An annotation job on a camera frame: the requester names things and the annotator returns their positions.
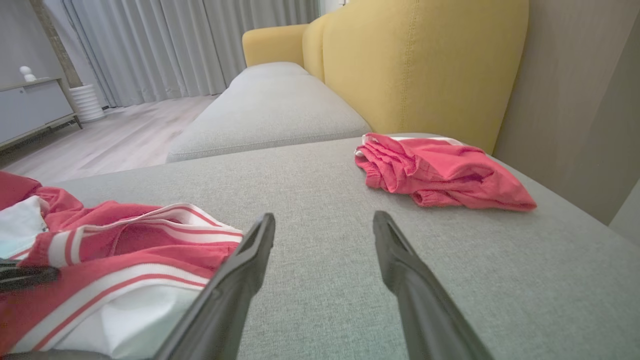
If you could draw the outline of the grey pleated curtain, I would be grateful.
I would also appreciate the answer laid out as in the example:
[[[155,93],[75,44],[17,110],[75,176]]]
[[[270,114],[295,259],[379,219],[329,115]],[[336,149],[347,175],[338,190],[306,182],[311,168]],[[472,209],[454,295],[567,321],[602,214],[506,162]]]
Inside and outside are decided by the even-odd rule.
[[[101,107],[221,94],[247,64],[242,36],[310,23],[318,0],[43,0]]]

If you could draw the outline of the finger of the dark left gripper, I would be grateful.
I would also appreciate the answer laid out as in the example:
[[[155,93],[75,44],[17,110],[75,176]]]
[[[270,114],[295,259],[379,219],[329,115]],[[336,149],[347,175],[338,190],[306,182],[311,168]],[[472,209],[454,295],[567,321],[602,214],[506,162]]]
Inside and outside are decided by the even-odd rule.
[[[56,281],[60,270],[51,266],[21,267],[19,260],[0,260],[0,294]]]

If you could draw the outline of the small grey sofa seat cushion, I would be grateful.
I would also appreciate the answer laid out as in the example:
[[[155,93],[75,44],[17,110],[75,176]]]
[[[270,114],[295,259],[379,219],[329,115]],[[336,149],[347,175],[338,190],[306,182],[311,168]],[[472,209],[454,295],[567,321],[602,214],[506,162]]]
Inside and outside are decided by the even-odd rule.
[[[174,141],[166,162],[358,138],[370,126],[299,64],[245,68]]]

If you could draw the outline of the yellow sofa backrest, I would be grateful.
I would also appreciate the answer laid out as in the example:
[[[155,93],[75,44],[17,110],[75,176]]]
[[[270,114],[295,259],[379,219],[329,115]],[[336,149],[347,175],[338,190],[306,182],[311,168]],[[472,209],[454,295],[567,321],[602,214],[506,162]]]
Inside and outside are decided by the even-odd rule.
[[[375,133],[491,154],[529,17],[529,0],[350,0],[304,30],[303,65]]]

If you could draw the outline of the white ribbed vase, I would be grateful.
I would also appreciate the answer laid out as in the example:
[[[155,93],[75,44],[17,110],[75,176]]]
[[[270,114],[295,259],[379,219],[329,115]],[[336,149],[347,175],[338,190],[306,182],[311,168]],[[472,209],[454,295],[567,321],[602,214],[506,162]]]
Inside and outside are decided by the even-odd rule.
[[[82,125],[100,121],[106,117],[93,84],[70,88],[70,94],[77,107],[77,118]]]

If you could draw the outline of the red shorts with white stripe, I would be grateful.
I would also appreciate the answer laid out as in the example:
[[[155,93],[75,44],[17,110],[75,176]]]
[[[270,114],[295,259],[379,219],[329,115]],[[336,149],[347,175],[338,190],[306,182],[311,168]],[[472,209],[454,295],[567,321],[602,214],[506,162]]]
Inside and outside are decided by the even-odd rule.
[[[365,184],[407,195],[419,207],[498,208],[531,212],[526,187],[484,150],[450,137],[362,136],[354,152]]]

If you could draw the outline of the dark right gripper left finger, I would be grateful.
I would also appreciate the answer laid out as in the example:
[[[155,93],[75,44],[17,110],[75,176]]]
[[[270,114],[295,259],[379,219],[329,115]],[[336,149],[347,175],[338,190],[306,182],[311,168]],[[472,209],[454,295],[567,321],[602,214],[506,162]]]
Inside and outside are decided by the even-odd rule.
[[[236,360],[250,303],[265,280],[275,216],[263,214],[220,266],[154,360]]]

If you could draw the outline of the red jersey with white trim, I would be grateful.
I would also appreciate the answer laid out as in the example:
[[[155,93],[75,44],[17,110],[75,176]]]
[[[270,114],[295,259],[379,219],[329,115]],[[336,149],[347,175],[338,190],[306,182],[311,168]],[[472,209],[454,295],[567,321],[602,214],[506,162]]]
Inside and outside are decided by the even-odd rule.
[[[0,171],[0,260],[58,271],[0,294],[0,360],[151,358],[242,239],[191,203],[86,207],[61,187]]]

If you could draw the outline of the grey low cabinet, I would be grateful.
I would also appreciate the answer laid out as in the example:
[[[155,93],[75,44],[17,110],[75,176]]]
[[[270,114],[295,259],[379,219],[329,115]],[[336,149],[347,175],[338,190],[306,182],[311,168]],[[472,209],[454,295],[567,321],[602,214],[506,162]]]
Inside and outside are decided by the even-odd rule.
[[[0,151],[69,124],[83,128],[78,107],[61,77],[0,88]]]

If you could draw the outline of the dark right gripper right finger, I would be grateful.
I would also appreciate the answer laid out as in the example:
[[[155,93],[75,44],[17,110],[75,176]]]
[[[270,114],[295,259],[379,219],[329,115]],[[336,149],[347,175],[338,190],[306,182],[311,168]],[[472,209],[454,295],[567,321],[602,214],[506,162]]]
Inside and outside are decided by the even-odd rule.
[[[372,223],[382,282],[397,298],[409,360],[494,360],[390,214]]]

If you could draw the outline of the large grey sofa seat cushion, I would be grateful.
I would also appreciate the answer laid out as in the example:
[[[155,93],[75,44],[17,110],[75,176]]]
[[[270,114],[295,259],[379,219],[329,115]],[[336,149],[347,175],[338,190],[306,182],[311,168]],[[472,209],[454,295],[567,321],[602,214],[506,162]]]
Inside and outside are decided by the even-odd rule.
[[[60,182],[80,202],[192,203],[247,231],[276,219],[238,360],[407,360],[373,234],[388,212],[494,360],[640,360],[640,246],[510,167],[532,212],[422,208],[366,187],[361,139]]]

